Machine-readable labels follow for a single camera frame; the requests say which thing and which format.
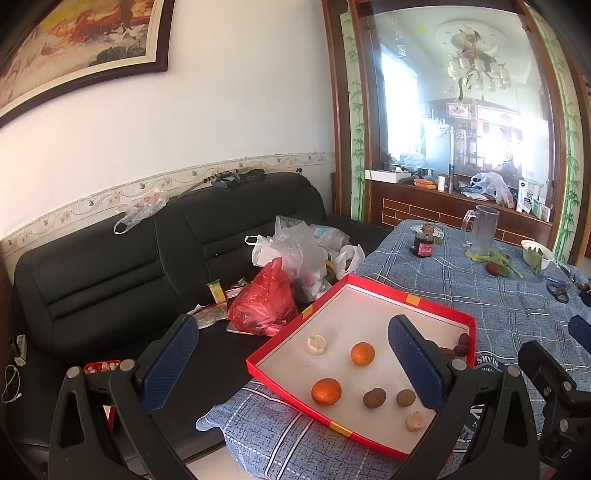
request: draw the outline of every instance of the blue plaid tablecloth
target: blue plaid tablecloth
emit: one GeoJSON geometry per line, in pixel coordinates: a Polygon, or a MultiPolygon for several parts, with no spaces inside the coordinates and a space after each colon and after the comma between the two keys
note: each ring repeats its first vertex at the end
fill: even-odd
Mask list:
{"type": "MultiPolygon", "coordinates": [[[[356,275],[413,293],[476,319],[476,367],[501,371],[517,363],[523,343],[537,340],[577,382],[591,390],[591,356],[569,335],[569,320],[576,314],[589,321],[591,309],[579,299],[574,286],[569,303],[557,302],[546,281],[534,276],[522,259],[520,247],[495,241],[493,249],[511,256],[524,279],[493,277],[485,265],[466,258],[459,230],[438,225],[441,245],[430,258],[417,258],[410,227],[400,223],[367,257],[356,275]]],[[[582,273],[575,269],[578,277],[582,273]]],[[[553,277],[566,280],[561,271],[553,277]]],[[[538,432],[544,400],[526,379],[538,432]]],[[[454,455],[441,475],[453,471],[478,424],[482,410],[474,407],[454,455]]],[[[258,382],[250,382],[228,402],[214,407],[196,427],[222,429],[232,456],[255,478],[272,480],[386,480],[399,463],[349,440],[289,406],[258,382]]]]}

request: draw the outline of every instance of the green vegetable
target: green vegetable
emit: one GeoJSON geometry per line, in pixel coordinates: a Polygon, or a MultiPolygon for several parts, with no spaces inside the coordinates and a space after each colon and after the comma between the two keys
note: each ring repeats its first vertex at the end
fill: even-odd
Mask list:
{"type": "Polygon", "coordinates": [[[534,256],[534,264],[531,266],[531,269],[534,271],[534,275],[539,277],[542,273],[542,259],[544,258],[544,253],[541,252],[539,248],[528,248],[527,250],[534,251],[536,253],[534,256]]]}
{"type": "Polygon", "coordinates": [[[523,275],[517,270],[511,261],[511,257],[507,254],[495,252],[491,250],[488,255],[476,255],[471,252],[466,252],[466,256],[473,262],[484,263],[493,262],[499,267],[499,273],[503,277],[509,277],[511,272],[514,272],[519,278],[523,278],[523,275]]]}
{"type": "Polygon", "coordinates": [[[511,275],[511,270],[506,266],[502,264],[496,264],[496,266],[499,267],[499,275],[501,275],[502,277],[508,277],[509,275],[511,275]]]}

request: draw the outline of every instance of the jar with red label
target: jar with red label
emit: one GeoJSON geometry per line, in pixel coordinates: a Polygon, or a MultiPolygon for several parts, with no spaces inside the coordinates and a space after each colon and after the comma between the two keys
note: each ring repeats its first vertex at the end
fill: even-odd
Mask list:
{"type": "Polygon", "coordinates": [[[433,255],[434,243],[435,239],[432,235],[418,233],[414,237],[414,245],[410,248],[410,251],[419,258],[430,257],[433,255]]]}

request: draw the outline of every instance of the orange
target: orange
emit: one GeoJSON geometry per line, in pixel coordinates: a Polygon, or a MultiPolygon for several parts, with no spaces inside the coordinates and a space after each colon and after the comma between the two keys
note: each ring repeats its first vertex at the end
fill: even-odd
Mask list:
{"type": "Polygon", "coordinates": [[[343,390],[334,378],[323,378],[318,380],[312,387],[312,399],[323,406],[337,403],[343,390]]]}
{"type": "Polygon", "coordinates": [[[374,347],[367,342],[361,342],[351,349],[351,360],[355,365],[365,367],[374,361],[374,347]]]}

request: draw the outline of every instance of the white wall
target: white wall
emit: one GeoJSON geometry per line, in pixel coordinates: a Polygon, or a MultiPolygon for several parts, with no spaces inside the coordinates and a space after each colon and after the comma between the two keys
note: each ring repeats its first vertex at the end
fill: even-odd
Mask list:
{"type": "Polygon", "coordinates": [[[320,0],[176,0],[168,72],[78,90],[0,129],[0,239],[161,172],[332,151],[320,0]]]}

